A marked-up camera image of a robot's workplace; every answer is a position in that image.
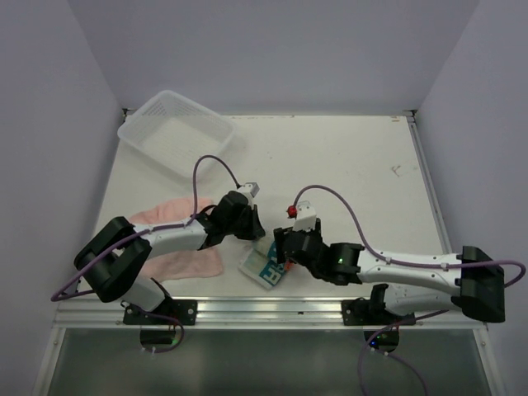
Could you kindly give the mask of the colourful rabbit print towel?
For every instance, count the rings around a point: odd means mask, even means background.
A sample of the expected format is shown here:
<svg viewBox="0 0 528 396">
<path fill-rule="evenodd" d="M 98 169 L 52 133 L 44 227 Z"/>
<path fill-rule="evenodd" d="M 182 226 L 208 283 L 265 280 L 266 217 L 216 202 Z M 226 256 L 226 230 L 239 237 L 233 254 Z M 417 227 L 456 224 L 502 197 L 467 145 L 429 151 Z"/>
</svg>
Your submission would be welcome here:
<svg viewBox="0 0 528 396">
<path fill-rule="evenodd" d="M 289 273 L 292 266 L 291 262 L 277 261 L 276 242 L 271 237 L 264 237 L 247 249 L 238 269 L 262 288 L 271 290 Z"/>
</svg>

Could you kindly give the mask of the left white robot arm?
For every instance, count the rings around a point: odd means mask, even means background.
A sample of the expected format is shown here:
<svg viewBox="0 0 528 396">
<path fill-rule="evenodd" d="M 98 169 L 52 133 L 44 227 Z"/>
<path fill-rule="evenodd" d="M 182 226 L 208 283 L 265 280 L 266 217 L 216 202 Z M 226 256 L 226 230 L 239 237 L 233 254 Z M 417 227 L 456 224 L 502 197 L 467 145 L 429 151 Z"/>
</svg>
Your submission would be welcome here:
<svg viewBox="0 0 528 396">
<path fill-rule="evenodd" d="M 189 219 L 159 225 L 132 224 L 119 216 L 111 220 L 75 257 L 103 303 L 119 300 L 142 310 L 152 323 L 166 322 L 174 309 L 161 283 L 140 274 L 149 259 L 174 252 L 203 251 L 233 235 L 255 241 L 265 236 L 253 200 L 257 185 L 247 183 L 229 191 L 212 210 Z"/>
</svg>

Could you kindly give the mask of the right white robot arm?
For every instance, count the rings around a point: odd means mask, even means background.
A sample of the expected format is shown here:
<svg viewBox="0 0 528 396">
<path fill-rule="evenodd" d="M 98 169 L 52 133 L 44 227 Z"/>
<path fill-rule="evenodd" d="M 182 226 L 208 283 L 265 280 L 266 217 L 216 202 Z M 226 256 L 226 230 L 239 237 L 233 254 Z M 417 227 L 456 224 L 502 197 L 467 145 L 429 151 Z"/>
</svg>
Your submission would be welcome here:
<svg viewBox="0 0 528 396">
<path fill-rule="evenodd" d="M 486 323 L 506 319 L 504 270 L 478 247 L 436 256 L 431 264 L 412 255 L 410 266 L 403 266 L 402 256 L 370 252 L 358 243 L 327 245 L 319 221 L 306 230 L 277 228 L 273 237 L 279 263 L 300 265 L 314 278 L 338 286 L 371 284 L 361 309 L 375 323 L 436 310 L 458 310 Z"/>
</svg>

